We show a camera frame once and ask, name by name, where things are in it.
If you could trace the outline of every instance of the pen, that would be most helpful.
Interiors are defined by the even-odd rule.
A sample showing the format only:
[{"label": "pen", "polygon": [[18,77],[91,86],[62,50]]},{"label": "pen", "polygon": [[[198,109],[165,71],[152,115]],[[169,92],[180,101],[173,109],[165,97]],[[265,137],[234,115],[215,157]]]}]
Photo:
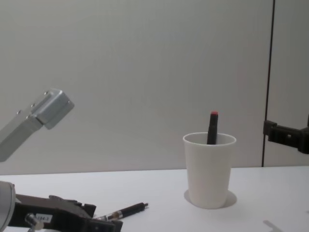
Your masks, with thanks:
[{"label": "pen", "polygon": [[207,144],[209,145],[214,145],[217,142],[217,125],[218,125],[218,112],[212,111],[207,136]]},{"label": "pen", "polygon": [[148,206],[148,203],[138,203],[138,204],[135,204],[135,205],[130,206],[128,208],[115,211],[111,214],[107,214],[107,215],[104,215],[102,217],[98,217],[96,219],[97,220],[103,220],[103,221],[111,221],[111,220],[118,220],[118,219],[121,219],[121,218],[126,218],[128,216],[133,215],[133,214],[144,211],[147,206]]}]

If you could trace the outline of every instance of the table surface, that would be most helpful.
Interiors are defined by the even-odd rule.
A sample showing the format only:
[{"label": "table surface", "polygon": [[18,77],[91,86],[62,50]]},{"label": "table surface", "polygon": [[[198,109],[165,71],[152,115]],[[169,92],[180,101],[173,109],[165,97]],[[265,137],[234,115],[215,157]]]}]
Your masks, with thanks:
[{"label": "table surface", "polygon": [[186,200],[186,170],[1,176],[18,194],[95,204],[97,216],[148,202],[123,232],[308,232],[308,178],[309,167],[234,168],[226,207],[205,210]]}]

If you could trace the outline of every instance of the gray wall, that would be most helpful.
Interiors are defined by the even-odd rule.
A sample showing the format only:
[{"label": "gray wall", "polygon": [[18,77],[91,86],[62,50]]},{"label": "gray wall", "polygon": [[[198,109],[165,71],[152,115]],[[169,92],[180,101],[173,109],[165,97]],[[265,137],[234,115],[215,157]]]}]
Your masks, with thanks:
[{"label": "gray wall", "polygon": [[75,109],[0,174],[175,169],[182,137],[238,139],[260,166],[272,1],[0,1],[0,127],[49,87]]},{"label": "gray wall", "polygon": [[[309,114],[309,1],[276,1],[268,120],[304,128]],[[270,142],[266,166],[308,165],[309,156]]]}]

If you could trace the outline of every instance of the white paper cup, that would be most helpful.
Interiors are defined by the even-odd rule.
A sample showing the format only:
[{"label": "white paper cup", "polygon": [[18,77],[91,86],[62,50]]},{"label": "white paper cup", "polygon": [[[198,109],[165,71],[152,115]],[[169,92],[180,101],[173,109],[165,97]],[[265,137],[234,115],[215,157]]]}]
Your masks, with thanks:
[{"label": "white paper cup", "polygon": [[191,202],[204,209],[224,205],[228,193],[231,157],[236,138],[217,134],[217,144],[207,145],[207,133],[192,133],[183,137]]}]

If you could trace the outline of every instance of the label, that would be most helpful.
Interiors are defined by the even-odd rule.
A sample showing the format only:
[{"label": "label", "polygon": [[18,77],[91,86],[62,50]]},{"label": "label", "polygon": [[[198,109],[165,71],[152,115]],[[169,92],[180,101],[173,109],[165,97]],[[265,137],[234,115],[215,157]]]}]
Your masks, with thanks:
[{"label": "label", "polygon": [[37,219],[41,220],[44,223],[50,223],[52,221],[53,215],[50,215],[50,214],[37,214],[35,217]]}]

